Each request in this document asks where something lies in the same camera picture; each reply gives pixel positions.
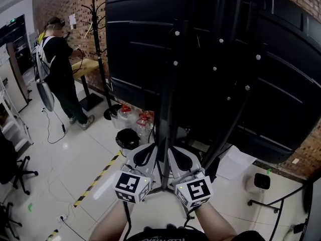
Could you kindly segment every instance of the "wooden table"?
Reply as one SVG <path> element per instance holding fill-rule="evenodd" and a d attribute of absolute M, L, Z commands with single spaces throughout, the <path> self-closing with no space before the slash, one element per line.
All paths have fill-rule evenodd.
<path fill-rule="evenodd" d="M 79 69 L 80 64 L 81 64 L 81 61 L 72 65 L 73 76 L 74 76 L 74 79 L 81 78 L 82 85 L 84 86 L 84 90 L 86 93 L 86 97 L 80 101 L 80 105 L 86 111 L 90 111 L 93 107 L 95 107 L 100 102 L 102 102 L 103 98 L 101 98 L 100 96 L 94 93 L 89 93 L 85 75 L 88 74 L 89 72 L 92 72 L 93 70 L 98 69 L 99 64 L 97 61 L 89 60 L 87 58 L 83 60 L 81 68 Z"/>

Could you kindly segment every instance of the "red lid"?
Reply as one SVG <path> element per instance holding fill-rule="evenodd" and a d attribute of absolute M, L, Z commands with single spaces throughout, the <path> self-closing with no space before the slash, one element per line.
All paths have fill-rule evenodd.
<path fill-rule="evenodd" d="M 127 105 L 123 104 L 121 107 L 121 111 L 126 112 L 126 111 L 131 111 L 131 109 Z"/>

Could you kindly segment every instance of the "power outlet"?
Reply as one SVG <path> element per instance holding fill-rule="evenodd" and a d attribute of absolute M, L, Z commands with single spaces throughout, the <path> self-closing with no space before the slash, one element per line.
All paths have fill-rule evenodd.
<path fill-rule="evenodd" d="M 62 222 L 61 217 L 62 217 L 63 220 L 66 220 L 66 219 L 67 219 L 67 215 L 62 214 L 62 215 L 60 215 L 59 217 L 57 217 L 57 221 L 58 221 L 58 222 Z"/>

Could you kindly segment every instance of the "office chair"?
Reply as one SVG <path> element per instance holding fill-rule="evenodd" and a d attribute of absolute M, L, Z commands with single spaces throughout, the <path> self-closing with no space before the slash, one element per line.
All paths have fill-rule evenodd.
<path fill-rule="evenodd" d="M 20 180 L 22 189 L 25 194 L 30 195 L 30 192 L 25 189 L 24 181 L 22 176 L 35 174 L 38 176 L 37 171 L 25 171 L 24 167 L 27 160 L 30 160 L 30 156 L 26 156 L 23 160 L 16 161 L 17 152 L 11 141 L 8 141 L 0 130 L 0 147 L 1 147 L 1 157 L 0 157 L 0 183 L 7 184 L 13 177 L 15 177 L 13 186 L 15 189 L 18 188 L 17 182 Z"/>
<path fill-rule="evenodd" d="M 7 206 L 0 206 L 0 223 L 1 223 L 1 227 L 6 227 L 8 229 L 10 229 L 12 235 L 14 236 L 15 239 L 20 240 L 19 236 L 16 236 L 14 233 L 14 230 L 11 227 L 10 222 L 13 222 L 15 224 L 17 224 L 18 226 L 22 227 L 22 224 L 19 222 L 16 222 L 14 220 L 12 220 L 9 217 L 9 210 L 10 210 L 10 206 L 13 206 L 12 203 L 8 203 Z"/>

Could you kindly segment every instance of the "yellow and black hazard tape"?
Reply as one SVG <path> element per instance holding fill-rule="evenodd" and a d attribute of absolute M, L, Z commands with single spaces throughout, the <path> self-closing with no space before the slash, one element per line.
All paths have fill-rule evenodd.
<path fill-rule="evenodd" d="M 78 200 L 74 203 L 74 207 L 76 208 L 80 202 L 88 195 L 88 193 L 90 192 L 90 190 L 94 187 L 94 185 L 97 184 L 97 182 L 99 181 L 99 179 L 102 177 L 102 175 L 105 174 L 105 172 L 109 169 L 109 167 L 115 162 L 115 160 L 118 158 L 118 156 L 121 155 L 121 151 L 119 151 L 117 153 L 117 155 L 114 156 L 114 158 L 111 159 L 111 161 L 108 163 L 108 165 L 102 170 L 102 172 L 100 173 L 100 175 L 94 180 L 94 182 L 90 185 L 90 187 L 87 188 L 87 190 L 85 191 L 85 193 L 83 193 L 82 196 L 80 196 L 78 198 Z"/>
<path fill-rule="evenodd" d="M 58 230 L 55 229 L 54 232 L 46 239 L 46 241 L 50 241 L 56 234 L 58 234 Z"/>

